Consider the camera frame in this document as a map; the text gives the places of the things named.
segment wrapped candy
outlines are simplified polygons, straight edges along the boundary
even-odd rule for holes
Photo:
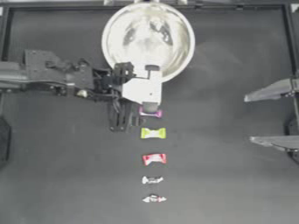
[[[143,198],[143,202],[150,203],[150,202],[165,202],[167,201],[166,197],[161,197],[157,194],[151,194],[150,196],[147,196],[146,198]]]
[[[158,111],[154,114],[149,114],[149,113],[145,112],[143,107],[141,107],[139,108],[139,115],[141,116],[154,116],[154,117],[162,118],[163,117],[163,111],[161,109],[158,109]]]
[[[149,154],[143,155],[145,165],[150,165],[153,162],[167,163],[166,154]]]
[[[161,129],[149,129],[149,128],[142,128],[142,138],[166,138],[166,128]]]
[[[159,177],[159,178],[149,178],[147,176],[143,177],[143,184],[159,184],[162,181],[165,181],[165,178],[163,177]]]

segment purple candy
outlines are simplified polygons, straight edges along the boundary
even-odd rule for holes
[[[163,117],[163,111],[161,109],[158,109],[158,111],[154,114],[147,114],[143,110],[143,107],[139,108],[139,115],[141,116],[155,116],[158,118]]]

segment white robot part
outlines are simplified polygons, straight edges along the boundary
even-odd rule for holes
[[[122,96],[133,102],[162,104],[163,73],[161,71],[135,71],[137,77],[123,85]]]

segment black metal frame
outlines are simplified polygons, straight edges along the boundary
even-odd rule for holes
[[[285,21],[285,34],[289,44],[290,60],[293,65],[293,73],[290,78],[299,78],[299,48],[295,36],[295,24],[290,3],[205,3],[202,1],[190,0],[189,5],[178,4],[177,0],[163,0],[163,3],[173,5],[177,9],[195,9],[197,11],[267,11],[281,10]],[[0,59],[7,60],[7,51],[10,46],[10,30],[15,11],[87,11],[106,10],[117,11],[121,7],[131,4],[129,1],[115,1],[111,6],[105,5],[105,1],[77,1],[77,2],[35,2],[35,3],[3,3],[4,13],[0,24]],[[295,118],[299,121],[299,95],[294,98]]]

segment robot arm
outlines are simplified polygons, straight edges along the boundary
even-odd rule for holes
[[[162,103],[163,76],[158,66],[135,74],[134,65],[95,69],[86,60],[71,63],[52,52],[26,50],[24,64],[0,62],[0,92],[47,91],[109,102],[110,128],[125,131],[133,124],[133,104],[155,113]]]

